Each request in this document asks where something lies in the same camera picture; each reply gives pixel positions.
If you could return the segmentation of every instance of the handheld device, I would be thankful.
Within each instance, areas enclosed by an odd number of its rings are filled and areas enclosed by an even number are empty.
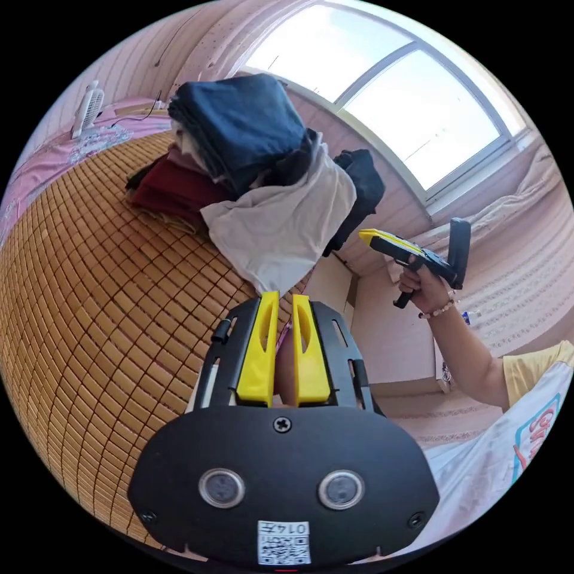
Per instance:
[[[471,247],[471,225],[460,218],[450,220],[450,235],[448,238],[448,258],[442,257],[429,249],[423,249],[402,237],[379,231],[377,229],[363,229],[359,237],[375,251],[392,257],[396,263],[418,271],[426,265],[434,275],[442,277],[452,289],[462,289],[468,265],[468,253]],[[415,260],[409,263],[410,257]],[[411,300],[413,293],[401,293],[393,302],[395,307],[404,309]]]

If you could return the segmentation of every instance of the sleeve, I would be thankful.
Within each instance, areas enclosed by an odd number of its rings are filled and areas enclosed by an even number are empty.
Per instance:
[[[503,357],[504,378],[510,406],[516,404],[557,361],[574,366],[574,346],[568,341],[525,355]]]

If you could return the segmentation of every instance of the qr code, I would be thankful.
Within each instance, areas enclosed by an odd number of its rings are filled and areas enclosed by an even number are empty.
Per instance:
[[[309,523],[258,523],[259,564],[285,566],[310,564]]]

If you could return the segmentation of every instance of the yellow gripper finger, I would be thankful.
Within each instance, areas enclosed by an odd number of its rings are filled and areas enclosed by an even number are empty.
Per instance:
[[[331,394],[329,379],[313,310],[305,295],[293,295],[293,343],[297,406],[327,401]]]
[[[237,384],[242,401],[273,403],[278,314],[279,293],[263,293]]]

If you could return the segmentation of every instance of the white cloth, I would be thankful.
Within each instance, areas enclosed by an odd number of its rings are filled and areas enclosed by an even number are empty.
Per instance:
[[[204,207],[201,215],[237,273],[259,293],[282,297],[317,263],[355,200],[351,178],[322,143],[295,185],[250,190],[237,201]]]
[[[195,161],[205,173],[209,173],[199,153],[199,145],[190,134],[185,131],[185,128],[175,120],[172,120],[172,135],[175,145],[177,145],[180,152],[182,154],[189,154],[193,158],[193,161]]]
[[[425,451],[441,500],[418,538],[393,556],[455,534],[498,502],[548,436],[573,373],[571,364],[553,363],[536,386],[482,435]]]

